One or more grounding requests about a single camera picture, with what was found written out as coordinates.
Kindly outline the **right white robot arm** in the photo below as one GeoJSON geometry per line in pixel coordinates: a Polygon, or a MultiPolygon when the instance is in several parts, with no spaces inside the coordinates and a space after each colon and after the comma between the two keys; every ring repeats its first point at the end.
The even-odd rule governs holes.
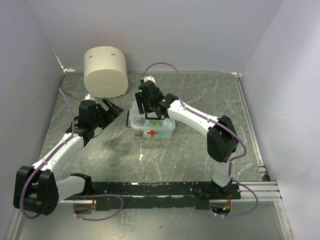
{"type": "Polygon", "coordinates": [[[218,199],[229,194],[231,185],[230,156],[237,150],[239,141],[231,119],[227,116],[215,117],[187,105],[177,96],[163,95],[154,82],[147,80],[138,86],[135,93],[140,114],[155,120],[172,119],[179,121],[201,133],[206,138],[207,152],[214,160],[212,193],[218,199]]]}

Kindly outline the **clear box lid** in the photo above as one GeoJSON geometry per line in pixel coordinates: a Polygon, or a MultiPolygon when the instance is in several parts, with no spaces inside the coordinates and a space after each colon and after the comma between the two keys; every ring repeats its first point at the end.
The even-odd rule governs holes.
{"type": "Polygon", "coordinates": [[[176,128],[176,121],[171,118],[159,119],[152,112],[140,114],[137,102],[134,100],[127,116],[127,126],[137,131],[173,131],[176,128]]]}

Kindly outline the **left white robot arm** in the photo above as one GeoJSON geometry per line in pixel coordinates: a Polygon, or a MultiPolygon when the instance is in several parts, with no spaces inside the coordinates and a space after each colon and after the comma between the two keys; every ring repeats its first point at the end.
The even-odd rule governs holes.
{"type": "Polygon", "coordinates": [[[57,204],[72,196],[89,199],[94,192],[92,178],[82,173],[73,173],[57,181],[68,161],[95,136],[95,130],[104,130],[124,109],[103,98],[101,104],[92,99],[82,100],[78,115],[72,119],[60,142],[32,166],[22,166],[16,172],[13,206],[22,214],[27,211],[50,215],[57,204]]]}

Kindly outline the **clear plastic medicine box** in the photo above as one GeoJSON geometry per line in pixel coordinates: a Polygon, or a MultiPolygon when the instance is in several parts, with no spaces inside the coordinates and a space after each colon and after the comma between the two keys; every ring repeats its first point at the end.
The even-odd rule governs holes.
{"type": "Polygon", "coordinates": [[[127,120],[127,128],[133,131],[136,138],[162,138],[169,139],[176,128],[174,120],[155,120],[143,117],[127,120]]]}

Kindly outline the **small green box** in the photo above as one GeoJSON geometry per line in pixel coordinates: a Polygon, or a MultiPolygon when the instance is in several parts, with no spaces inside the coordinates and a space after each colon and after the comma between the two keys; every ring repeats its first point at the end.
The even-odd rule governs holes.
{"type": "Polygon", "coordinates": [[[149,125],[151,127],[161,127],[162,126],[162,122],[160,120],[150,120],[149,121],[149,125]]]}

